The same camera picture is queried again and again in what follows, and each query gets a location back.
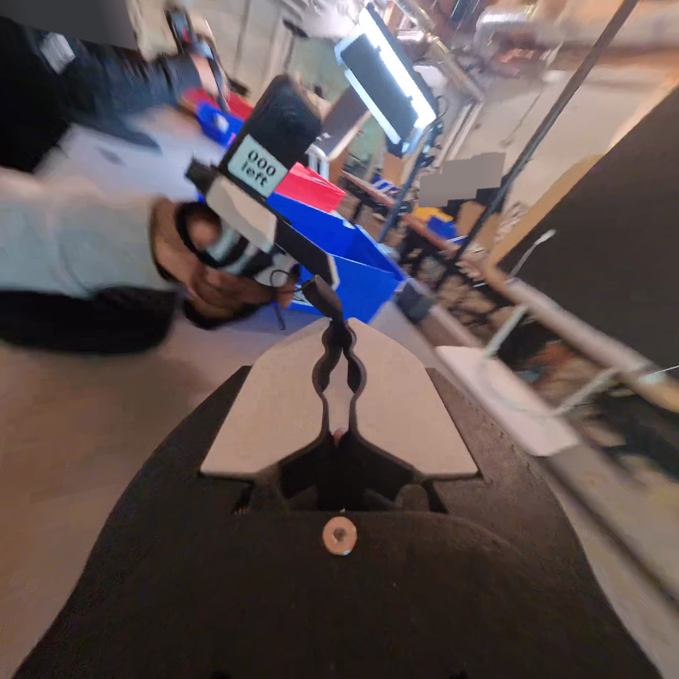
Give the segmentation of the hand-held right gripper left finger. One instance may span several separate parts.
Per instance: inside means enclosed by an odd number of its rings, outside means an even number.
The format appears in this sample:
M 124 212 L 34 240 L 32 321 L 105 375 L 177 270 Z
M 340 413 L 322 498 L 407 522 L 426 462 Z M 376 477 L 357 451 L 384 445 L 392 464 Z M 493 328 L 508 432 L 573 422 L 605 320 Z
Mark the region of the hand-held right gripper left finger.
M 287 458 L 313 449 L 329 434 L 329 408 L 314 383 L 326 355 L 320 319 L 267 349 L 251 366 L 199 471 L 254 480 Z

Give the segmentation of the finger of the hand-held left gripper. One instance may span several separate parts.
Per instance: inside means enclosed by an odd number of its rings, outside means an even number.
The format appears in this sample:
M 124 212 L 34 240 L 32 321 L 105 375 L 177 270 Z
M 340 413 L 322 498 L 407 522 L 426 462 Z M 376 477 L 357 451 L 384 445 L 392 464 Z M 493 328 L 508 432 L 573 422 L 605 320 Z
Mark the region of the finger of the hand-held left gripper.
M 216 178 L 206 203 L 221 227 L 219 239 L 204 251 L 209 266 L 269 287 L 282 287 L 297 269 L 304 268 L 332 289 L 339 286 L 332 255 L 232 182 Z

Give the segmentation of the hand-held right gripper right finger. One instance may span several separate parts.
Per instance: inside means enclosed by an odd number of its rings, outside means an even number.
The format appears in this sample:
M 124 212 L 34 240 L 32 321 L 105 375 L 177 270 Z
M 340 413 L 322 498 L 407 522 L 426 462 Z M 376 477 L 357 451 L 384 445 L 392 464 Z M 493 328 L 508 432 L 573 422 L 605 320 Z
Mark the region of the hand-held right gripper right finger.
M 477 464 L 420 359 L 360 320 L 347 325 L 361 376 L 350 406 L 354 434 L 427 479 L 476 476 Z

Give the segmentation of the blue plastic bin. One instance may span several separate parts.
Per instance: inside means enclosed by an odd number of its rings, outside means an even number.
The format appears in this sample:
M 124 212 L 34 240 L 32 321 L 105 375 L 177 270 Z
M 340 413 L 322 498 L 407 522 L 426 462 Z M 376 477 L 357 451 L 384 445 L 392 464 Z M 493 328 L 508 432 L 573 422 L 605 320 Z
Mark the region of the blue plastic bin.
M 363 228 L 337 213 L 324 212 L 278 193 L 273 193 L 267 203 L 333 259 L 338 277 L 335 292 L 345 316 L 371 322 L 405 280 L 399 267 Z

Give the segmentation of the person's left forearm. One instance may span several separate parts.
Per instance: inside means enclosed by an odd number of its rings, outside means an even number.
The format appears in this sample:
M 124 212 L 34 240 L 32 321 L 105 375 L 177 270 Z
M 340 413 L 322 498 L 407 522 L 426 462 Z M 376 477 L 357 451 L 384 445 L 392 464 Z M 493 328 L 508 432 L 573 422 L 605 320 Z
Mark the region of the person's left forearm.
M 151 216 L 172 180 L 162 153 L 80 125 L 36 173 L 2 168 L 1 291 L 171 290 L 152 254 Z

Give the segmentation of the grey desk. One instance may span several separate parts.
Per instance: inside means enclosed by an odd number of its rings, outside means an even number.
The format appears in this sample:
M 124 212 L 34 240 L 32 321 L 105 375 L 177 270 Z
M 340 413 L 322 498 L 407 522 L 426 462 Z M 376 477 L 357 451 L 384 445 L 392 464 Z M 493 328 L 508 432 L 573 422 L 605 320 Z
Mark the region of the grey desk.
M 61 611 L 114 505 L 192 413 L 189 443 L 208 447 L 227 409 L 223 384 L 318 320 L 272 308 L 213 331 L 178 317 L 160 347 L 105 357 L 1 344 L 1 677 L 11 678 Z M 643 576 L 612 528 L 587 516 L 545 465 L 489 417 L 392 303 L 371 327 L 411 352 L 478 466 L 433 484 L 451 515 L 486 526 L 563 585 L 585 562 L 664 678 L 678 677 L 678 609 Z

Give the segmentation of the person's left hand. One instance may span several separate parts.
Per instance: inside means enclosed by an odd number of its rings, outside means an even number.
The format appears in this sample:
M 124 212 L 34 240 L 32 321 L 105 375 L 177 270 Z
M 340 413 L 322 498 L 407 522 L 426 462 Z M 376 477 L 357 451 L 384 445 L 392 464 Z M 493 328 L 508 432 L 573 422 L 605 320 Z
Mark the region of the person's left hand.
M 167 198 L 160 198 L 153 205 L 149 224 L 151 250 L 160 273 L 183 288 L 185 310 L 191 310 L 192 322 L 206 321 L 208 326 L 216 327 L 274 303 L 282 308 L 289 306 L 296 278 L 277 274 L 274 280 L 284 285 L 274 288 L 208 267 L 177 233 L 178 209 L 179 204 Z

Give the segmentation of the red plastic bin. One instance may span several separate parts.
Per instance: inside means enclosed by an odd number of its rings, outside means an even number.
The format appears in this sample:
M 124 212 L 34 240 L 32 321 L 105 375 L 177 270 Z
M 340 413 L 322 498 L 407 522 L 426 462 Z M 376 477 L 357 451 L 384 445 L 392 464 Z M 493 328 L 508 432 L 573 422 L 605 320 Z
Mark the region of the red plastic bin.
M 344 190 L 299 162 L 286 174 L 275 193 L 325 213 L 335 211 L 346 197 Z

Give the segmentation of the small blue bin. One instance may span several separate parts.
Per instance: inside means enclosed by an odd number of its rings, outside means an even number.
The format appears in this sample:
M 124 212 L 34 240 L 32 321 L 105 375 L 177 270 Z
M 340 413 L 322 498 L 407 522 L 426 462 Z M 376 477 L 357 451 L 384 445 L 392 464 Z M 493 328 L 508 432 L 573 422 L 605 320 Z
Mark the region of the small blue bin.
M 203 135 L 225 149 L 233 143 L 244 123 L 241 118 L 225 113 L 207 101 L 197 105 L 195 115 Z

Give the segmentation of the white mat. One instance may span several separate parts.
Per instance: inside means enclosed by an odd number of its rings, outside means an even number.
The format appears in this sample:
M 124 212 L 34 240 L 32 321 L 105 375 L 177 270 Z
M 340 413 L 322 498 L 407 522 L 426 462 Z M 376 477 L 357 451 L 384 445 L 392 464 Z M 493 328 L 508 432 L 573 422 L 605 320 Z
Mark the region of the white mat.
M 439 346 L 436 352 L 468 394 L 526 453 L 547 458 L 580 444 L 574 429 L 501 361 L 473 347 Z

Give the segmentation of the white light panel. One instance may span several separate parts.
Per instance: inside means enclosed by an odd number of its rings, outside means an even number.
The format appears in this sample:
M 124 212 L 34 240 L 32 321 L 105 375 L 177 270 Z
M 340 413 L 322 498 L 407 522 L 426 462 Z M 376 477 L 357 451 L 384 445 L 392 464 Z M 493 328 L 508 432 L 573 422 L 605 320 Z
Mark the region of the white light panel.
M 335 44 L 335 57 L 384 131 L 391 154 L 413 153 L 438 117 L 437 101 L 374 4 L 361 9 L 356 26 Z

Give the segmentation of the grey charger box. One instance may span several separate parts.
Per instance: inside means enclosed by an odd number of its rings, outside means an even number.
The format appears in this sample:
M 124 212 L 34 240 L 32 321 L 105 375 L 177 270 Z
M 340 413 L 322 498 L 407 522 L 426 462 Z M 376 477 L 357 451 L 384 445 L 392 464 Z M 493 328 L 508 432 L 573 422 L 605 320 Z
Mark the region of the grey charger box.
M 429 293 L 422 292 L 417 286 L 412 285 L 412 281 L 403 286 L 395 300 L 403 316 L 415 326 L 423 323 L 435 305 Z

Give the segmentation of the black light stand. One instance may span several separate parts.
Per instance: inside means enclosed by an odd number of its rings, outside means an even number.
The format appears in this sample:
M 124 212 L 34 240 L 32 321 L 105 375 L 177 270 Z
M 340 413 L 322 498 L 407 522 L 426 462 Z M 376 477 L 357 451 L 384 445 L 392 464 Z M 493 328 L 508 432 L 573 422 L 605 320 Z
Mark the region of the black light stand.
M 429 167 L 435 161 L 434 152 L 441 150 L 441 146 L 437 140 L 443 133 L 444 116 L 449 108 L 449 101 L 446 95 L 440 94 L 436 96 L 435 104 L 437 117 L 435 121 L 428 126 L 424 143 L 420 147 L 420 151 L 416 156 L 415 162 L 413 163 L 405 182 L 401 186 L 399 193 L 396 195 L 396 199 L 393 202 L 392 207 L 389 209 L 388 214 L 386 215 L 385 222 L 382 225 L 381 231 L 379 232 L 379 245 L 383 245 L 385 243 L 387 235 L 397 226 L 400 217 L 405 214 L 407 198 L 417 175 L 422 169 Z

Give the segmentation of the black jacket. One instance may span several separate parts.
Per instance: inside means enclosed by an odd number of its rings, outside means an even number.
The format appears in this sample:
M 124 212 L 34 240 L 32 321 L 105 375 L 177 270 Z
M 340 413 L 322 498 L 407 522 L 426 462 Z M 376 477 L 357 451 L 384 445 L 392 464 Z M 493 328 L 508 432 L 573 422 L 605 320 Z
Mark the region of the black jacket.
M 194 89 L 225 109 L 228 78 L 210 32 L 177 6 L 166 18 L 171 29 L 184 22 L 178 52 L 151 60 L 1 18 L 1 167 L 32 173 L 72 124 L 153 147 L 128 118 L 188 106 Z

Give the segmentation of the dark cloth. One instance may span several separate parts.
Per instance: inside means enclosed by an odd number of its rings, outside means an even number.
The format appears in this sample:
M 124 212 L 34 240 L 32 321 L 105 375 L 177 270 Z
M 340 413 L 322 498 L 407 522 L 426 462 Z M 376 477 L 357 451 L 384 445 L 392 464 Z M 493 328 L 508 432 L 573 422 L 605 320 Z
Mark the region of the dark cloth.
M 177 293 L 135 288 L 88 299 L 1 292 L 1 341 L 47 352 L 127 355 L 157 348 L 173 324 Z

